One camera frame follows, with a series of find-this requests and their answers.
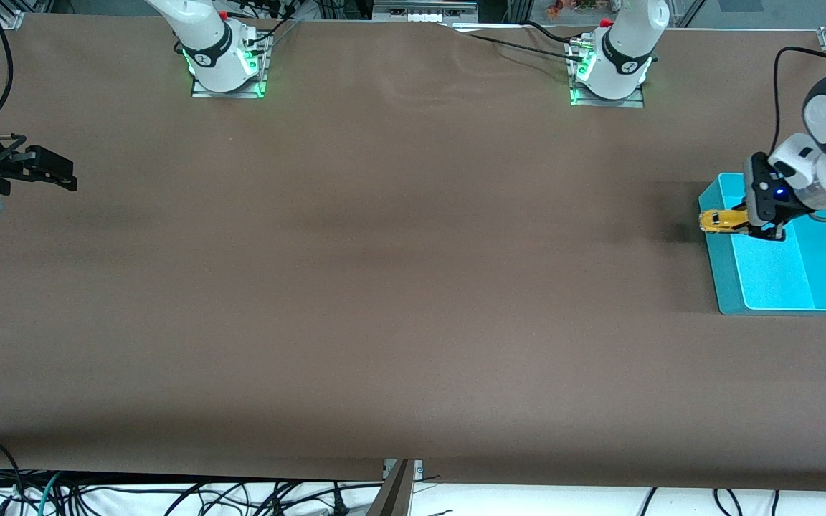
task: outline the teal tray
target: teal tray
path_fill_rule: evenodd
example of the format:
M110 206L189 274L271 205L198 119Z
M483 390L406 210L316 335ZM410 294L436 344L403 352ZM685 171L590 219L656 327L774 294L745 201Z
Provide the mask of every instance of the teal tray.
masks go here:
M744 175L720 173L699 197L701 210L730 209L744 197ZM826 314L826 222L801 216L786 241L707 233L718 310L725 315Z

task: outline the table surface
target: table surface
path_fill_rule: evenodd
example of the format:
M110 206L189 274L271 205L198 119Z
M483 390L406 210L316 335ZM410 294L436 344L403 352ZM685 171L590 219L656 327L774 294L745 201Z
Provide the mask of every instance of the table surface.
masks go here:
M812 32L665 33L643 109L433 24L302 24L255 101L188 97L162 19L9 36L0 130L79 177L0 216L22 467L826 489L826 317L718 314L696 205Z

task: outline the white floor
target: white floor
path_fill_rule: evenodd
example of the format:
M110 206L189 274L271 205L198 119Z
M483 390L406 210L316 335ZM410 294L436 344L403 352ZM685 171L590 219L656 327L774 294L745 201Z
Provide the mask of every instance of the white floor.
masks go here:
M210 489L224 490L230 484L213 484ZM171 487L186 489L188 486L131 487L128 489L156 489ZM331 489L330 483L307 483L295 490L289 500ZM263 500L272 490L272 484L251 484L250 500ZM648 489L645 487L532 487L532 486L489 486L489 484L418 484L413 496L410 516L436 516L452 510L450 516L638 516L642 501ZM350 508L363 506L376 496L377 489L346 490L343 498ZM770 491L735 490L744 516L770 514ZM36 499L39 493L29 492ZM239 500L244 499L242 490L233 492ZM85 495L85 499L103 516L154 516L163 515L174 501L175 494L123 494L98 491ZM328 507L332 497L323 497L323 502L308 502L288 510L288 516L324 516L330 513ZM732 514L734 506L723 494L722 500ZM181 503L171 516L196 515L199 512L199 497L192 496ZM9 508L7 516L19 514L17 507ZM648 516L698 515L721 516L712 500L710 489L659 489ZM826 493L784 491L777 508L778 516L826 516ZM239 516L231 507L216 506L209 516Z

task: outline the metal mounting plate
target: metal mounting plate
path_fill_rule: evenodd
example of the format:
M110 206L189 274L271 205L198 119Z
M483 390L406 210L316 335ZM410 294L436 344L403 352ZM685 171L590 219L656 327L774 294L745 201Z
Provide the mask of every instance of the metal mounting plate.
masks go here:
M384 466L381 467L381 480L387 480L387 477L390 476L391 470L394 469L394 466L397 464L397 459L385 459ZM422 480L423 476L423 469L422 469L422 460L415 460L413 461L413 467L416 468L416 474L413 476L413 480Z
M582 47L564 43L564 49L566 50L566 55L584 57L584 49ZM645 105L642 98L642 85L636 86L636 89L633 90L629 97L619 100L597 97L597 95L588 89L588 86L576 78L578 67L579 63L575 61L567 62L566 65L567 75L569 75L569 102L571 105L598 105L599 107L606 108L642 108L643 105Z

